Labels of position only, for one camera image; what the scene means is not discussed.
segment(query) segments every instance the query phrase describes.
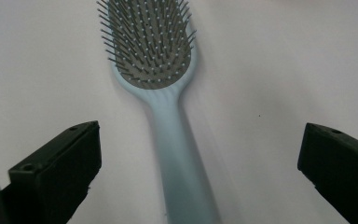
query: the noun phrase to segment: light blue handle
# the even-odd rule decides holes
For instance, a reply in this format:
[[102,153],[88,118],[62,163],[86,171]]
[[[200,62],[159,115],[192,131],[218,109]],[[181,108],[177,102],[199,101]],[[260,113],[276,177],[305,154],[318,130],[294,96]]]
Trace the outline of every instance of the light blue handle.
[[184,126],[177,99],[169,98],[149,102],[169,223],[215,224],[217,212],[197,149]]

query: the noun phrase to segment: light blue hairbrush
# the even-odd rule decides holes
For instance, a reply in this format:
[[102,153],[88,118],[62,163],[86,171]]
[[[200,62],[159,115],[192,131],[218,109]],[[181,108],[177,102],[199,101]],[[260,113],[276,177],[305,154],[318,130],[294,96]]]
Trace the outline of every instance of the light blue hairbrush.
[[153,111],[169,223],[216,223],[213,196],[178,105],[197,64],[188,2],[102,0],[98,4],[106,51],[118,82]]

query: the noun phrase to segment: gray bristle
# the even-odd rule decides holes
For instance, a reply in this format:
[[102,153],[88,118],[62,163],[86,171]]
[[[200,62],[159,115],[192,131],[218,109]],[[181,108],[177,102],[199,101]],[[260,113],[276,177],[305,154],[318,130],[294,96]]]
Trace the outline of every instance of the gray bristle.
[[131,85],[155,90],[170,86],[187,70],[194,31],[184,0],[111,0],[100,5],[103,40],[120,74]]

